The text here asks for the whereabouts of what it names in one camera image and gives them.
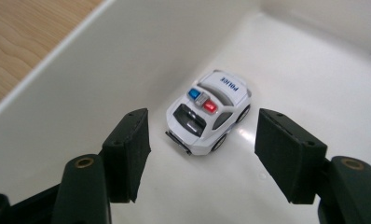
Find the white box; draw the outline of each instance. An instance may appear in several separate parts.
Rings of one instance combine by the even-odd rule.
[[[189,157],[165,110],[214,68],[246,79],[252,110],[214,154]],[[13,204],[58,184],[142,107],[152,153],[113,223],[319,223],[320,199],[289,204],[254,154],[258,109],[313,133],[328,159],[371,164],[371,0],[103,2],[0,104],[0,192]]]

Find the car wheel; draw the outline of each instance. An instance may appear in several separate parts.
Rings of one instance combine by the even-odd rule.
[[[221,136],[221,138],[212,147],[212,151],[216,151],[221,145],[223,145],[226,138],[227,138],[227,134],[224,134],[223,136]]]
[[[241,111],[238,119],[236,120],[237,123],[241,122],[244,117],[246,117],[247,113],[249,113],[249,110],[250,110],[250,105],[247,105],[246,108],[244,108],[243,111]]]

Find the car side window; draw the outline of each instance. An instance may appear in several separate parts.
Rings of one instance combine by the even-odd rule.
[[[220,116],[218,116],[217,120],[215,121],[213,125],[213,130],[218,129],[224,122],[226,122],[229,117],[231,117],[231,112],[224,112]]]

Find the toy police car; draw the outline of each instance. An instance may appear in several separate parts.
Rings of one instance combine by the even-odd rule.
[[[188,155],[217,150],[250,110],[252,93],[239,77],[214,70],[166,111],[166,134]]]

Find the wooden surface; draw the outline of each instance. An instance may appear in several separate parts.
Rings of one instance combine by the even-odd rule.
[[[0,101],[102,0],[0,0]]]

